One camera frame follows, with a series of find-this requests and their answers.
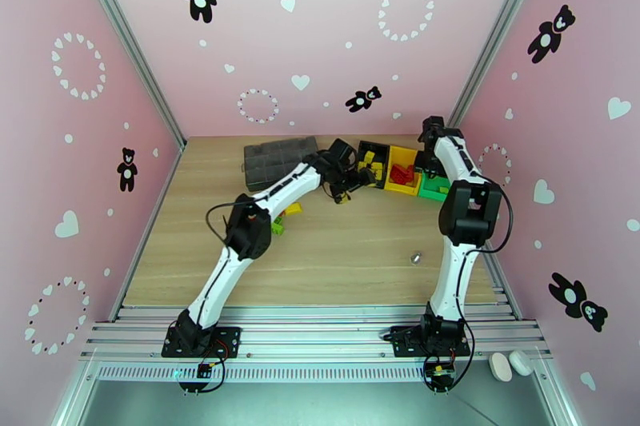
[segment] white heart decal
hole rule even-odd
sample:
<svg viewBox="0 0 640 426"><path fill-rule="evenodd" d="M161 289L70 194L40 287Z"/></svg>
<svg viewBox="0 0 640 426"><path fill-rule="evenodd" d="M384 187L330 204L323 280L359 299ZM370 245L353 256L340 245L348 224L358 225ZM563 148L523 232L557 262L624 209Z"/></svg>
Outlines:
<svg viewBox="0 0 640 426"><path fill-rule="evenodd" d="M555 200L555 193L549 189L545 180L538 180L534 189L534 201L543 205L553 203Z"/></svg>
<svg viewBox="0 0 640 426"><path fill-rule="evenodd" d="M631 103L628 101L623 102L618 97L612 97L609 99L607 108L609 110L609 119L613 121L628 113L631 110Z"/></svg>
<svg viewBox="0 0 640 426"><path fill-rule="evenodd" d="M291 83L294 84L298 90L304 90L306 86L309 85L309 82L311 82L309 75L294 75L291 77Z"/></svg>
<svg viewBox="0 0 640 426"><path fill-rule="evenodd" d="M592 391L595 391L595 381L589 372L583 372L580 374L580 382Z"/></svg>
<svg viewBox="0 0 640 426"><path fill-rule="evenodd" d="M78 218L73 210L67 210L62 215L62 222L55 226L55 235L64 239L66 237L72 237L80 232L78 227Z"/></svg>
<svg viewBox="0 0 640 426"><path fill-rule="evenodd" d="M280 6L282 6L290 13L293 13L295 8L295 0L280 0Z"/></svg>

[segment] metal vent grille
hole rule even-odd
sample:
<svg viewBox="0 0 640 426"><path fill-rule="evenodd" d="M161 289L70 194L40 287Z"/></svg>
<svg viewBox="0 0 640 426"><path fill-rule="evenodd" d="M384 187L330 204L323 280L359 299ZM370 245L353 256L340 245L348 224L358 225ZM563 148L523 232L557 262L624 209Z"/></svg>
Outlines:
<svg viewBox="0 0 640 426"><path fill-rule="evenodd" d="M210 379L196 379L198 364L131 364L103 362L100 380L133 382L215 382L222 368L214 367ZM415 382L422 380L418 364L228 364L225 382Z"/></svg>

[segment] white dot decal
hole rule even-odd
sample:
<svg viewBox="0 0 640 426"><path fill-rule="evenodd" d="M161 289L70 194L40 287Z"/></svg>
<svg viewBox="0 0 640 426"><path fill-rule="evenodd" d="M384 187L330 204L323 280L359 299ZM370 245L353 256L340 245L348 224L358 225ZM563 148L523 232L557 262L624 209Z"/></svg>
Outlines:
<svg viewBox="0 0 640 426"><path fill-rule="evenodd" d="M626 227L631 232L637 232L637 231L640 230L640 222L638 222L636 219L632 218L632 219L626 221Z"/></svg>

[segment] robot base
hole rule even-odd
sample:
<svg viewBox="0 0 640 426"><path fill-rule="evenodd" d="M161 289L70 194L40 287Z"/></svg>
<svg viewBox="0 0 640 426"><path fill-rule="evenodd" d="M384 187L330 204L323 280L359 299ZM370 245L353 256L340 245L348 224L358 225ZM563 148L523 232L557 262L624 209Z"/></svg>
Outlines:
<svg viewBox="0 0 640 426"><path fill-rule="evenodd" d="M234 359L238 356L241 332L239 327L216 325L202 329L184 310L176 320L176 325L170 326L166 332L162 356L182 359L226 356L227 359Z"/></svg>

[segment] small metal ball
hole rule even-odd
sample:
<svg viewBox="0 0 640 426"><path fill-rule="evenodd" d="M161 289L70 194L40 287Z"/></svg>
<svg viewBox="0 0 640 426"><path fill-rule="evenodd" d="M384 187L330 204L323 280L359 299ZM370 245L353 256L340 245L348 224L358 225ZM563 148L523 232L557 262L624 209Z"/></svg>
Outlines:
<svg viewBox="0 0 640 426"><path fill-rule="evenodd" d="M417 251L411 256L410 260L413 265L420 264L420 261L422 260L422 253Z"/></svg>

